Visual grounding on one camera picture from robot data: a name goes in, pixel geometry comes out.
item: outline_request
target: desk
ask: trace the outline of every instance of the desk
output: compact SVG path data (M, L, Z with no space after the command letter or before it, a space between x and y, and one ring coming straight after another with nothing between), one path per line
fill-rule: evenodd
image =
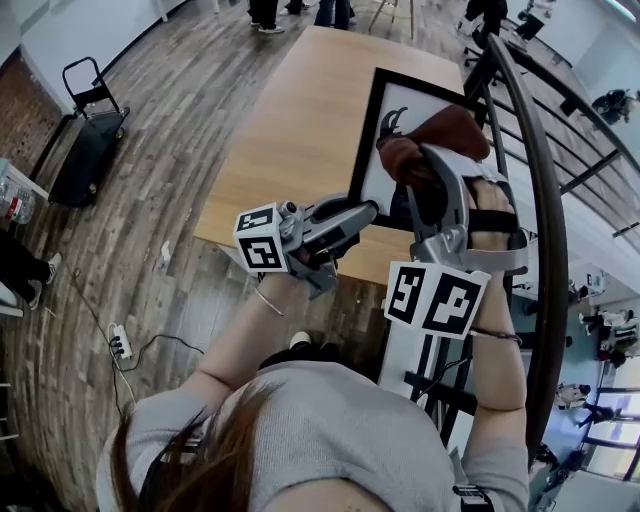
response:
M376 67L463 93L458 65L371 36L308 27L238 130L195 236L233 247L237 215L289 199L308 205L349 190ZM340 274L387 284L389 262L409 259L413 233L369 226Z

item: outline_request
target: hand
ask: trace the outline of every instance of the hand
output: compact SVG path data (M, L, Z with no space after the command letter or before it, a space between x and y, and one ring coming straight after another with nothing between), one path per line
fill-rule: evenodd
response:
M496 210L500 212L515 213L502 189L493 183L478 178L471 183L476 191L476 201L471 194L469 196L469 209L471 210ZM477 231L471 233L471 248L481 251L506 251L509 241L508 233Z

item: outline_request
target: strap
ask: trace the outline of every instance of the strap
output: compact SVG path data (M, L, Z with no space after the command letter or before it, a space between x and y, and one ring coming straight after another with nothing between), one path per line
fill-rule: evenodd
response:
M517 229L518 217L514 213L497 210L469 210L469 233L474 231L515 233Z

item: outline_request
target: cable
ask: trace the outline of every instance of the cable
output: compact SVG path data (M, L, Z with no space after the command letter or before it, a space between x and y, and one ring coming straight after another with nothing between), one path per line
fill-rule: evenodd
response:
M189 345L186 341L184 341L182 338L179 338L178 336L170 336L168 334L156 334L153 338L151 338L151 341L149 341L148 343L146 343L142 349L140 350L139 354L138 354L138 360L136 361L136 364L132 367L132 368L128 368L126 370L123 370L120 368L120 365L118 364L118 361L116 359L116 354L118 354L118 351L116 351L114 353L114 348L117 348L116 345L113 343L115 340L115 338L110 338L109 335L107 335L107 333L104 332L104 329L100 326L100 320L98 319L98 315L96 315L96 312L94 311L94 309L91 307L91 304L89 304L89 301L86 299L86 297L84 296L84 294L82 293L82 290L80 289L80 285L78 284L78 281L76 280L76 276L74 272L71 272L71 269L69 268L69 266L67 265L66 261L63 259L62 260L62 266L67 270L67 272L69 272L69 275L71 276L71 284L73 285L73 287L75 288L76 292L78 293L78 295L80 296L80 298L82 299L82 302L84 302L84 305L87 306L87 309L89 310L89 312L91 313L91 316L93 317L93 320L96 324L96 326L98 327L98 329L100 330L100 333L102 334L102 337L104 338L105 343L108 345L109 347L109 354L111 355L111 371L113 373L113 389L115 392L115 401L116 401L116 408L118 409L118 414L122 417L122 409L120 408L120 404L118 402L118 385L117 385L117 378L116 378L116 370L118 371L118 373L120 373L120 377L122 377L122 380L124 380L124 383L127 386L127 389L129 390L129 394L131 395L131 399L133 400L133 403L136 403L136 398L133 394L133 389L131 389L131 385L129 384L129 381L127 380L127 378L125 377L125 372L131 372L133 370L135 370L136 368L138 368L138 366L140 366L140 363L142 362L142 356L144 355L144 352L147 350L147 348L149 348L149 346L158 338L167 338L167 339L172 339L172 340L176 340L179 341L180 343L182 343L185 347L188 347L192 350L197 350L198 352L200 352L202 355L204 355L204 352L202 350L200 350L198 347L194 347L192 345ZM111 328L115 327L116 324L114 324L113 322L111 322L108 327L107 327L107 331L109 333L111 333Z
M473 359L473 357L469 356L463 359L459 359L457 361L452 361L450 363L447 363L445 367L442 369L442 371L440 372L440 375L438 375L438 377L436 377L434 381L431 384L429 384L429 386L427 386L427 389L420 392L420 394L418 395L418 398L416 398L416 402L420 400L424 395L426 395L429 391L431 391L431 388L433 388L433 386L435 386L436 384L438 384L438 382L442 380L447 370L449 370L450 368L453 368L454 366L460 366L461 364L471 361L471 359Z

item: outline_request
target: metal railing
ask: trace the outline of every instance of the metal railing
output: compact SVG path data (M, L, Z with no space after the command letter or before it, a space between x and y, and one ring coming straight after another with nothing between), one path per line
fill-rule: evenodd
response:
M509 50L496 36L490 36L487 49L478 59L465 83L465 95L475 102L482 98L493 136L498 170L507 175L507 150L502 141L502 130L496 114L495 100L491 97L488 85L500 72L507 86L513 104L513 111L519 123L526 159L531 170L531 181L536 203L538 225L539 270L539 313L536 321L537 343L533 349L527 377L527 433L526 442L530 462L542 441L549 415L553 406L562 355L568 307L568 258L567 240L564 223L560 186L556 176L551 150L542 122L537 113L536 104L517 71ZM507 292L511 292L510 281L505 282ZM425 336L423 351L416 373L407 372L405 382L413 386L412 400L431 385L425 377L428 355L433 338ZM451 343L440 340L434 375L439 375L447 363ZM462 357L471 352L471 339L462 346ZM429 391L425 411L432 414L436 401L448 405L441 437L445 445L459 410L473 414L477 402L464 392L469 365L461 365L455 377L453 387L436 384Z
M584 115L589 121L591 121L594 126L607 138L607 140L613 145L613 150L609 153L605 154L605 152L601 151L591 140L589 140L583 133L581 133L571 122L567 120L567 118L544 102L540 101L537 98L533 98L534 103L541 108L545 113L552 116L556 121L560 122L567 128L573 135L575 135L581 143L585 144L592 152L594 152L600 158L597 162L590 164L585 158L579 155L572 148L567 146L564 142L562 142L558 137L556 137L553 133L546 130L546 136L549 140L551 140L557 147L561 150L565 151L568 155L570 155L575 161L585 167L585 170L582 173L576 173L569 169L566 165L561 162L554 160L554 163L557 168L561 169L563 172L567 173L571 176L571 180L564 183L561 187L561 194L566 194L568 192L573 192L576 187L579 185L583 185L586 190L589 191L595 198L600 201L604 207L613 214L613 222L612 219L608 218L607 215L603 215L601 211L595 208L595 205L589 201L585 201L587 205L589 205L592 209L596 211L599 215L603 216L606 220L612 223L614 226L617 224L621 226L619 229L616 229L612 232L612 237L616 238L618 236L629 233L634 228L640 226L640 221L637 221L635 211L637 210L634 204L629 204L627 199L623 197L618 189L616 189L608 179L605 179L600 175L601 171L604 169L611 169L611 171L615 174L616 178L622 184L624 191L633 196L635 201L640 202L640 192L634 187L627 177L615 166L613 163L620 158L624 158L630 165L630 167L638 173L640 176L640 163L634 158L629 149L625 146L625 144L620 140L620 138L615 134L615 132L611 129L611 127L607 124L607 122L598 114L595 110L591 108L591 105L587 103L579 94L577 94L571 87L562 82L556 75L554 75L551 71L549 71L546 67L541 65L535 59L533 59L528 53L523 52L517 46L506 43L506 47L509 50L509 53L514 59L514 62L519 65L521 68L524 68L528 72L531 72L537 78L545 82L555 91L557 91L563 98L563 105L566 105L566 109L570 111L578 110L582 115ZM474 55L481 55L475 50L468 48L467 52L472 53ZM493 77L494 82L499 81L504 83L504 78L500 74L496 74ZM497 107L502 110L509 112L510 114L515 115L513 108L509 105L496 100L494 98L494 103ZM521 137L508 130L507 128L501 126L501 131L510 137L522 142ZM514 153L513 151L506 150L506 154L520 162L527 164L528 162L521 155ZM590 183L587 183L587 180L597 177L596 180L598 185L602 186L607 192L613 194L613 198L617 202L612 202L607 200L606 197L597 190L597 187L594 187Z

